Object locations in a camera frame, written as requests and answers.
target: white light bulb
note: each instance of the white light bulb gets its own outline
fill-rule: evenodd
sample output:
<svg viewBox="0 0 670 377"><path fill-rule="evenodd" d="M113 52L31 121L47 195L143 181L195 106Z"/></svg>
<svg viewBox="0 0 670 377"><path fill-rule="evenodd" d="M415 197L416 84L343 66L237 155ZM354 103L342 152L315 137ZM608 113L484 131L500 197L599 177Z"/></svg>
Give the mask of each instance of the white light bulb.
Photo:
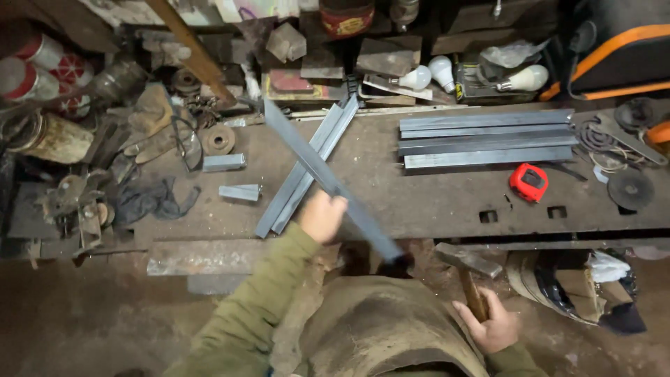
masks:
<svg viewBox="0 0 670 377"><path fill-rule="evenodd" d="M507 80L496 84L500 92L506 91L536 91L540 89L549 79L547 69L539 64L526 67L521 72L514 74Z"/></svg>
<svg viewBox="0 0 670 377"><path fill-rule="evenodd" d="M392 84L398 84L402 87L412 88L415 91L425 89L430 84L430 69L426 66L418 66L415 70L402 76L401 78L392 78Z"/></svg>
<svg viewBox="0 0 670 377"><path fill-rule="evenodd" d="M447 93L451 93L456 88L454 84L454 75L452 74L452 61L446 56L436 56L430 63L428 68L433 74L433 78L440 83Z"/></svg>

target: hammer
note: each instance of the hammer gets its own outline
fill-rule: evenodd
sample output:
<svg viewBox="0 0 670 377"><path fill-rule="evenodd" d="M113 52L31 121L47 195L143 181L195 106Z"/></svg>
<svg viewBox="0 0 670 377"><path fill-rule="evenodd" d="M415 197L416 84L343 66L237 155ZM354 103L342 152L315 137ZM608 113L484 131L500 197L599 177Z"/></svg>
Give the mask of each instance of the hammer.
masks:
<svg viewBox="0 0 670 377"><path fill-rule="evenodd" d="M477 290L472 279L472 272L477 272L489 278L495 278L503 271L503 267L496 262L485 260L458 246L440 243L435 247L435 255L443 262L451 264L458 270L468 308L472 311L478 321L484 322L488 319L488 304L486 299Z"/></svg>

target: wooden workbench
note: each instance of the wooden workbench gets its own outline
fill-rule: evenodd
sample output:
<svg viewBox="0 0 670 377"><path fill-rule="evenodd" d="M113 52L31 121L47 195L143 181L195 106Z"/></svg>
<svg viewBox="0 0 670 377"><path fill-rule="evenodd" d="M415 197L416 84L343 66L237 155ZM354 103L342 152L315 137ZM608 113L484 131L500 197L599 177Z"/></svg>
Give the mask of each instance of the wooden workbench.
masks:
<svg viewBox="0 0 670 377"><path fill-rule="evenodd" d="M382 230L393 238L442 238L487 235L519 235L622 229L669 228L670 184L666 169L646 169L656 196L652 205L635 215L621 215L606 190L591 172L592 165L577 156L571 168L589 178L578 182L562 172L547 170L549 189L542 202L530 205L510 191L509 171L461 172L405 176L397 162L398 122L411 116L488 113L546 109L548 104L457 109L417 115L355 117L328 159L335 175L367 207ZM596 111L576 113L575 122L591 118ZM309 139L319 121L296 123ZM186 174L174 152L142 168L143 179L177 176L179 199L193 185L202 188L198 202L181 219L158 221L149 215L136 223L138 246L151 241L195 241L254 238L254 229L271 199L295 164L295 157L279 137L264 125L236 128L235 152L248 154L248 166L236 172ZM222 184L262 184L258 203L234 203L218 196ZM549 218L548 207L564 206L566 218ZM481 223L481 211L496 211L497 223ZM355 227L345 223L342 237L360 238Z"/></svg>

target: red tape measure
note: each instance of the red tape measure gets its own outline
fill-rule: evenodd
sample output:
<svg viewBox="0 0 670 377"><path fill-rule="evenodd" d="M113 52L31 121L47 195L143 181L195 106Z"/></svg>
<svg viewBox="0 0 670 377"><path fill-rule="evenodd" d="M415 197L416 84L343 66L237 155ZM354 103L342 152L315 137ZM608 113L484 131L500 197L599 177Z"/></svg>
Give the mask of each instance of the red tape measure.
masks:
<svg viewBox="0 0 670 377"><path fill-rule="evenodd" d="M549 180L544 170L524 163L509 177L509 186L522 199L538 203L549 186Z"/></svg>

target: olive green sleeve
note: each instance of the olive green sleeve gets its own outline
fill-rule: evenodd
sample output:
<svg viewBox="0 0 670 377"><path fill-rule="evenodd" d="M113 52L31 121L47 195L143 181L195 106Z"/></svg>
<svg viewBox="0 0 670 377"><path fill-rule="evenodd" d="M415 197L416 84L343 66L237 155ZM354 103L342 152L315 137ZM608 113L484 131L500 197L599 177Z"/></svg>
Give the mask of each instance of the olive green sleeve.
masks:
<svg viewBox="0 0 670 377"><path fill-rule="evenodd" d="M266 376L272 335L286 314L305 267L321 248L297 224L271 242L271 251L193 340L190 353L165 376Z"/></svg>
<svg viewBox="0 0 670 377"><path fill-rule="evenodd" d="M495 377L548 377L540 369L521 342L516 342L495 354L487 355Z"/></svg>

